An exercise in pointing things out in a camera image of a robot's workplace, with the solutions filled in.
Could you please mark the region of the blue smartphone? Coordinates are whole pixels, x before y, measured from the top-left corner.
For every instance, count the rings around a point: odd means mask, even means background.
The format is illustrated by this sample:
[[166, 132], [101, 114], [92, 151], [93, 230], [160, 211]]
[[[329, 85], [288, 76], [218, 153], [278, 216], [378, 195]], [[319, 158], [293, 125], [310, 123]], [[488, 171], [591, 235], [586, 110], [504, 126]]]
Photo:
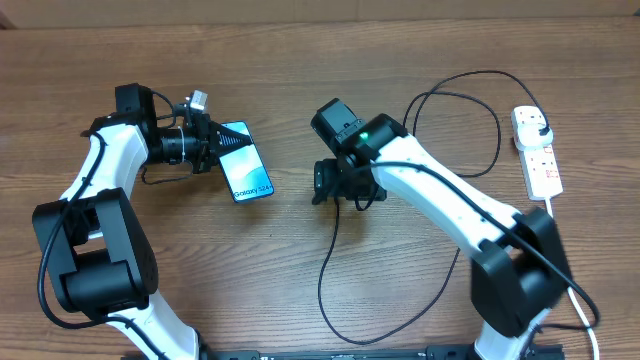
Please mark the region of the blue smartphone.
[[253, 142], [219, 158], [233, 200], [236, 203], [268, 197], [275, 188]]

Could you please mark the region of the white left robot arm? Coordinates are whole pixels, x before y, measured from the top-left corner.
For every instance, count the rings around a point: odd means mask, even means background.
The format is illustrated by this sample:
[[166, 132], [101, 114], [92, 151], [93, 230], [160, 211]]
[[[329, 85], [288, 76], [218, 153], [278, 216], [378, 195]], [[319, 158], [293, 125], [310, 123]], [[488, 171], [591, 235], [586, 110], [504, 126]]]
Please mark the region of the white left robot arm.
[[169, 106], [171, 122], [162, 125], [159, 95], [138, 83], [116, 87], [115, 111], [82, 134], [90, 149], [72, 185], [34, 209], [37, 297], [60, 328], [111, 326], [148, 359], [212, 359], [159, 290], [156, 258], [130, 202], [133, 187], [156, 164], [188, 164], [192, 174], [218, 166], [237, 202], [273, 187], [244, 122], [213, 121], [206, 94], [195, 90]]

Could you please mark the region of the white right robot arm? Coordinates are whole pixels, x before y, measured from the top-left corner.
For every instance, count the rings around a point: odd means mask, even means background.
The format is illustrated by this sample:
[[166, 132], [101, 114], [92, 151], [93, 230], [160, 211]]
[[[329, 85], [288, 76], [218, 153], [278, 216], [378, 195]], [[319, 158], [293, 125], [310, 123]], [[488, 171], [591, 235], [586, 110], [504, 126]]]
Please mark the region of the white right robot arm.
[[471, 262], [471, 300], [483, 319], [480, 335], [457, 351], [466, 359], [560, 358], [534, 338], [572, 290], [591, 311], [594, 301], [574, 281], [555, 219], [522, 213], [483, 194], [440, 164], [398, 121], [381, 113], [358, 118], [340, 99], [310, 122], [333, 153], [314, 165], [313, 204], [345, 199], [360, 211], [388, 193], [404, 199], [457, 244]]

